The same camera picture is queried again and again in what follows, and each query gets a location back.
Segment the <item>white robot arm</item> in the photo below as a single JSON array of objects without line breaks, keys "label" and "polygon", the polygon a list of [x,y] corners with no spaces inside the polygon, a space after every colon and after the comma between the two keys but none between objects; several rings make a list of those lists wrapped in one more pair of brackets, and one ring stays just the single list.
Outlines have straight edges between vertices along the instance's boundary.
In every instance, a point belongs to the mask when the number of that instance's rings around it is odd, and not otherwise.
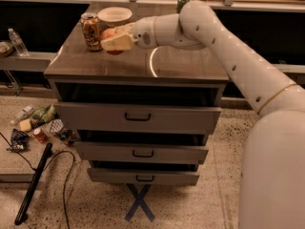
[{"label": "white robot arm", "polygon": [[104,50],[209,48],[260,118],[246,139],[238,229],[305,229],[305,90],[193,0],[175,14],[107,29]]}]

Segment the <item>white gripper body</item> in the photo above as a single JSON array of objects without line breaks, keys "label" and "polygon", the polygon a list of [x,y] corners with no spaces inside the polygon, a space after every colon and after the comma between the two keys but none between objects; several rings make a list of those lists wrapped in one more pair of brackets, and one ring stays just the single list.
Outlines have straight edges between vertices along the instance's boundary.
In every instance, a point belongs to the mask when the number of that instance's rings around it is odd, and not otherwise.
[{"label": "white gripper body", "polygon": [[145,17],[133,24],[132,36],[137,47],[142,49],[153,49],[157,47],[154,31],[155,19],[155,16]]}]

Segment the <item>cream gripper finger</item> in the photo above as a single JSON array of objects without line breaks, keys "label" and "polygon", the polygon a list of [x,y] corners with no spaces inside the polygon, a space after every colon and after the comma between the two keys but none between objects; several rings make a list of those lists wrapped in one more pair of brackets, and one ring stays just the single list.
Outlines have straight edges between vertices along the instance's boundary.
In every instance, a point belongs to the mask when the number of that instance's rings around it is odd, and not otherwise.
[{"label": "cream gripper finger", "polygon": [[128,51],[137,40],[129,33],[119,33],[101,41],[101,46],[105,51]]},{"label": "cream gripper finger", "polygon": [[129,34],[132,35],[132,29],[134,27],[134,23],[128,23],[122,26],[118,26],[114,28],[114,32],[116,35],[118,34]]}]

